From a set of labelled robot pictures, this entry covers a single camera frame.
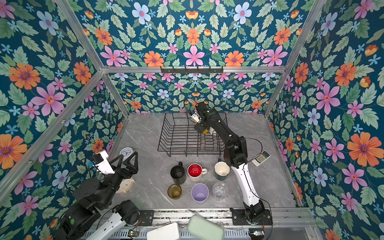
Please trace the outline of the white mug red inside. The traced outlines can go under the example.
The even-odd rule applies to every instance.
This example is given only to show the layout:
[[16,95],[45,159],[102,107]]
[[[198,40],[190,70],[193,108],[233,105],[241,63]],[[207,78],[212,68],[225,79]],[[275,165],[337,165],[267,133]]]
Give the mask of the white mug red inside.
[[199,182],[203,175],[205,175],[208,172],[207,169],[203,168],[199,164],[191,164],[188,167],[188,176],[190,180],[194,183]]

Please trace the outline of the white rectangular box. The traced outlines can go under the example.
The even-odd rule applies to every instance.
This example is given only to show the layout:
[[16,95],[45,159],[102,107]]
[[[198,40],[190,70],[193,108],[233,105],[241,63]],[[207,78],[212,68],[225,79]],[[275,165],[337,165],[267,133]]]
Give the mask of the white rectangular box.
[[171,223],[147,233],[147,240],[179,240],[180,237],[178,223]]

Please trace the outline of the pale green rectangular box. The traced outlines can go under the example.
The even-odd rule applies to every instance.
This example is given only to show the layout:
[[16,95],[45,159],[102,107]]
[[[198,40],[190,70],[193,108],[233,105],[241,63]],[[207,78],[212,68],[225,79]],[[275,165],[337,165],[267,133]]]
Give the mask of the pale green rectangular box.
[[225,235],[222,227],[197,215],[190,218],[187,231],[200,240],[223,240]]

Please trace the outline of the lilac plastic cup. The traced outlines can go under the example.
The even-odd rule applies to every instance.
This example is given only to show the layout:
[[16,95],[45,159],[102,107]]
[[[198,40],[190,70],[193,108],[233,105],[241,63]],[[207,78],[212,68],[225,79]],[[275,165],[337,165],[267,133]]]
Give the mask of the lilac plastic cup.
[[202,205],[209,197],[209,188],[202,183],[195,184],[191,189],[191,196],[193,200]]

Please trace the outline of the white ceramic mug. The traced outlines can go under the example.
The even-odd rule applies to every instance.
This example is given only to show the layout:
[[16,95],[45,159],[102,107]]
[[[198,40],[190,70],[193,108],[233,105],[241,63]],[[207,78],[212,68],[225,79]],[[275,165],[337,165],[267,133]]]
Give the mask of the white ceramic mug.
[[212,127],[209,128],[209,132],[210,132],[211,135],[216,135],[217,134],[217,132]]

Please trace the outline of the beige alarm clock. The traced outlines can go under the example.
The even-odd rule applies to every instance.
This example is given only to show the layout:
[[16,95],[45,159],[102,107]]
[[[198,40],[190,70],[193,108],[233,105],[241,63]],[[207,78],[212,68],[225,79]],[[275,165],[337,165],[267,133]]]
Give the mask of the beige alarm clock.
[[123,180],[116,193],[120,195],[127,194],[131,190],[135,182],[136,181],[133,178]]

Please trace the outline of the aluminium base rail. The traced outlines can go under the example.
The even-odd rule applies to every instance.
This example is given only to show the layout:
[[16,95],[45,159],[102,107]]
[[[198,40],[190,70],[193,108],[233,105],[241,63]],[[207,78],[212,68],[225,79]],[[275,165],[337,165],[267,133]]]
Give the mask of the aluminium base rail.
[[197,208],[197,209],[147,209],[141,212],[141,226],[162,226],[178,223],[185,226],[193,215],[202,217],[216,225],[235,228],[252,228],[256,226],[273,226],[277,228],[316,227],[309,208],[266,208],[253,223],[248,222],[243,209]]

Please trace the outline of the clear glass tumbler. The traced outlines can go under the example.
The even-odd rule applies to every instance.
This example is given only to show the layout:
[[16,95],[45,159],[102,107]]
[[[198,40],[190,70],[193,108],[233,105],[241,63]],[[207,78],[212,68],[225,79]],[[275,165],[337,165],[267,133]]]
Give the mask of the clear glass tumbler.
[[228,186],[224,183],[215,183],[213,186],[213,195],[217,199],[224,199],[228,195]]

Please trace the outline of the black wall hook rail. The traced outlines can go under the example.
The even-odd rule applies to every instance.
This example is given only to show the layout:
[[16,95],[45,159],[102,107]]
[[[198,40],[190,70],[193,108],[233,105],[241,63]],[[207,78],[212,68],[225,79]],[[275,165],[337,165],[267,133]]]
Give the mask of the black wall hook rail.
[[223,67],[160,67],[162,74],[221,74]]

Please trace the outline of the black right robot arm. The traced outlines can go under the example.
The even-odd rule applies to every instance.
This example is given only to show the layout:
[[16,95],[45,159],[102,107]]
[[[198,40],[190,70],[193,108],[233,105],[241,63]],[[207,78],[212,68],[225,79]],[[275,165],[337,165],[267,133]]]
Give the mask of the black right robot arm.
[[213,129],[224,143],[225,163],[235,173],[243,194],[245,219],[251,225],[257,224],[267,213],[264,205],[266,201],[257,194],[249,172],[251,161],[248,160],[246,138],[233,132],[222,119],[220,113],[214,108],[209,108],[204,102],[196,105],[192,117],[197,122],[194,126],[196,131],[202,134],[206,130]]

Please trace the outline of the olive green glass tumbler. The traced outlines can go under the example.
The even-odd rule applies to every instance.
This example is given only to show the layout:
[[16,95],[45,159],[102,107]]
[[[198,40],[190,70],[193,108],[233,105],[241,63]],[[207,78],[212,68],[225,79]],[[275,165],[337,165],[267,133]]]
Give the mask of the olive green glass tumbler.
[[173,184],[169,186],[167,193],[171,199],[177,200],[182,195],[182,188],[180,185]]

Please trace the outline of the small white round timer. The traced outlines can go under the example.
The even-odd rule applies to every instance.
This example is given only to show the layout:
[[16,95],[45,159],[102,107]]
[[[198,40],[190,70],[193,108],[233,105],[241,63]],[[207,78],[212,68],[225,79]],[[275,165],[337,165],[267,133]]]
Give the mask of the small white round timer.
[[123,148],[119,155],[122,155],[123,156],[123,160],[127,159],[129,156],[131,156],[133,154],[133,149],[131,147],[126,147],[126,148]]

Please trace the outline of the dark green mug cream inside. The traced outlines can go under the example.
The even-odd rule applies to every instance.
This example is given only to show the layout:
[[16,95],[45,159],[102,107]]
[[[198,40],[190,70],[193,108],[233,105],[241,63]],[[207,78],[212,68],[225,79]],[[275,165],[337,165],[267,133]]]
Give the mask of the dark green mug cream inside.
[[223,181],[228,177],[231,169],[225,161],[219,158],[218,162],[214,166],[214,170],[216,179]]

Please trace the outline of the black mug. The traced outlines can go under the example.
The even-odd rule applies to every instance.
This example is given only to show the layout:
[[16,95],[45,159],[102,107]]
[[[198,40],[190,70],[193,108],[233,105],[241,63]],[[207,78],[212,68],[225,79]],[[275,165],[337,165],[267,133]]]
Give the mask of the black mug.
[[176,185],[182,185],[186,181],[186,171],[182,162],[172,167],[170,175]]

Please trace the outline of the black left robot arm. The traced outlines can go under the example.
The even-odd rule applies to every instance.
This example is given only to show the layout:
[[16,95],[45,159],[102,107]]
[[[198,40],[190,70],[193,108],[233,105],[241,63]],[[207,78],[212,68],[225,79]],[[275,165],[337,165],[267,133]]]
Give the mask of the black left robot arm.
[[138,153],[133,152],[128,157],[119,155],[112,160],[118,162],[111,166],[109,155],[101,151],[89,160],[105,175],[103,181],[90,178],[84,181],[74,192],[76,202],[65,212],[60,220],[56,240],[79,240],[101,217],[101,210],[112,204],[112,199],[124,180],[138,173]]

